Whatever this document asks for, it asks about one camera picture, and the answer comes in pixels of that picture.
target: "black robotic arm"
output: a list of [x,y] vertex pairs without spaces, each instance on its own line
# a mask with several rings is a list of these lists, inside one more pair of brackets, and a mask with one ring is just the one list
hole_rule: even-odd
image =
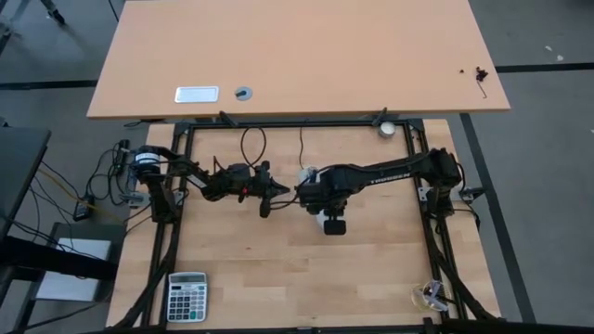
[[[154,222],[171,223],[179,217],[174,194],[163,182],[167,177],[185,176],[209,201],[217,201],[227,195],[239,196],[239,203],[249,196],[261,198],[260,216],[263,218],[270,214],[270,200],[289,192],[287,187],[270,176],[268,161],[254,167],[254,176],[245,163],[235,163],[210,174],[202,170],[197,162],[168,148],[142,146],[135,153],[131,169],[138,181],[148,187]],[[161,157],[171,166],[168,174],[161,174]]]
[[297,186],[297,196],[301,206],[309,213],[323,214],[323,223],[320,224],[323,224],[324,233],[343,235],[346,233],[346,223],[342,216],[351,195],[366,186],[415,176],[420,176],[432,187],[427,194],[428,212],[451,215],[450,190],[461,181],[461,176],[454,156],[447,153],[445,148],[365,167],[338,164],[319,171],[310,170]]

